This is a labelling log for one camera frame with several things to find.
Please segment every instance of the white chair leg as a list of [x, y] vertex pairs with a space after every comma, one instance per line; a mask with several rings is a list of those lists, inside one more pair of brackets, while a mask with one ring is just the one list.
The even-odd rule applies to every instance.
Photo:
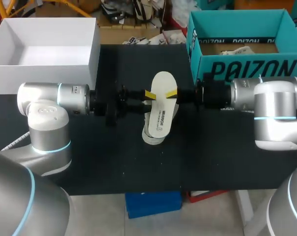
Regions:
[[242, 218], [243, 227], [253, 218], [253, 208], [247, 190], [237, 190], [236, 198]]
[[267, 226], [266, 212], [268, 203], [272, 195], [273, 194], [269, 194], [267, 197], [265, 197], [263, 202], [255, 211], [252, 219], [249, 222], [247, 222], [247, 224], [244, 226], [244, 236], [258, 236], [262, 231], [268, 232], [268, 230], [265, 230], [265, 227]]

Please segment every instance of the black table surface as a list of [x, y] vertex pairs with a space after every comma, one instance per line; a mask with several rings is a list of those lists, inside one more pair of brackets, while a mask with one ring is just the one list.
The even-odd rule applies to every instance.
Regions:
[[[103, 98], [108, 83], [150, 89], [160, 71], [181, 88], [193, 87], [185, 45], [106, 45], [96, 87]], [[253, 116], [180, 105], [157, 146], [142, 140], [144, 115], [127, 114], [115, 128], [106, 127], [104, 117], [71, 116], [73, 160], [57, 184], [70, 195], [277, 188], [296, 169], [297, 151], [258, 149]], [[16, 96], [0, 95], [0, 149], [27, 131]]]

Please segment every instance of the blue plastic crate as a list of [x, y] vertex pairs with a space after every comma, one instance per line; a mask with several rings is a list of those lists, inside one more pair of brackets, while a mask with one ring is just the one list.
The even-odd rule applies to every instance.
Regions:
[[126, 193], [125, 202], [129, 218], [137, 218], [181, 209], [180, 192]]

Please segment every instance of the shoe box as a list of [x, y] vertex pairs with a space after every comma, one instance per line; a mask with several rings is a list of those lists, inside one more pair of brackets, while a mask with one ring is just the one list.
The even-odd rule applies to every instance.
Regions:
[[[249, 46], [251, 55], [220, 55]], [[191, 12], [186, 43], [193, 80], [297, 76], [297, 28], [286, 10]]]

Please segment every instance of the white cable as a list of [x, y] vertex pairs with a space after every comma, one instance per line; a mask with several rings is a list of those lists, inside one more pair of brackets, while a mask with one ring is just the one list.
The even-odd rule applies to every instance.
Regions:
[[1, 151], [5, 151], [5, 150], [9, 150], [11, 149], [13, 146], [15, 146], [17, 143], [19, 143], [20, 141], [24, 140], [25, 138], [27, 138], [29, 136], [29, 132], [23, 134], [21, 137], [19, 137], [17, 140], [11, 142], [8, 146], [6, 146], [5, 148], [3, 148]]

